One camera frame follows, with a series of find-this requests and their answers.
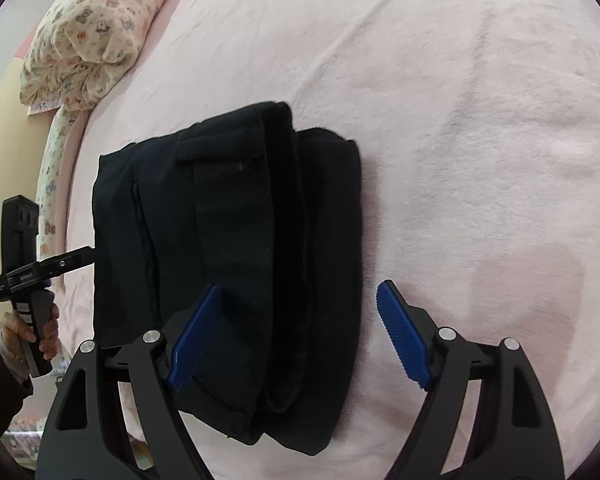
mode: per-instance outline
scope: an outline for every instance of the black handle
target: black handle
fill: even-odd
[[[35,290],[26,296],[11,300],[13,309],[20,318],[31,327],[36,335],[36,340],[29,343],[21,339],[22,352],[27,359],[31,377],[47,375],[52,369],[51,362],[47,361],[40,351],[40,342],[44,339],[43,327],[51,319],[51,308],[54,304],[54,294],[50,290]]]

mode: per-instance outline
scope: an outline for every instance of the blue rubber tip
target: blue rubber tip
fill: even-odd
[[[378,285],[376,304],[404,371],[412,381],[427,389],[433,382],[427,346],[387,282]]]
[[[195,375],[221,312],[221,289],[212,285],[171,349],[171,367],[167,384],[173,391],[177,392]]]

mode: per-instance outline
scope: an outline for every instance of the gray cuff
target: gray cuff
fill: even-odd
[[[0,332],[0,355],[11,375],[22,384],[29,377],[29,365],[7,348]]]

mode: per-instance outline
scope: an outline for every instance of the yellow headboard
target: yellow headboard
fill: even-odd
[[[0,212],[2,201],[11,196],[35,199],[42,153],[55,113],[27,115],[27,107],[18,100],[22,63],[15,57],[0,83]],[[10,309],[10,304],[0,303],[0,318]]]

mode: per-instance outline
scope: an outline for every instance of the bed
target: bed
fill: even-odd
[[[192,416],[215,478],[382,478],[424,394],[376,314],[376,285],[466,338],[515,336],[551,406],[566,472],[600,441],[600,6],[595,0],[167,0],[92,111],[67,250],[93,245],[98,158],[262,100],[363,160],[363,329],[338,429],[315,457],[247,447]],[[93,269],[58,287],[63,344],[93,335]],[[142,438],[123,390],[130,433]],[[459,465],[477,389],[446,468]]]

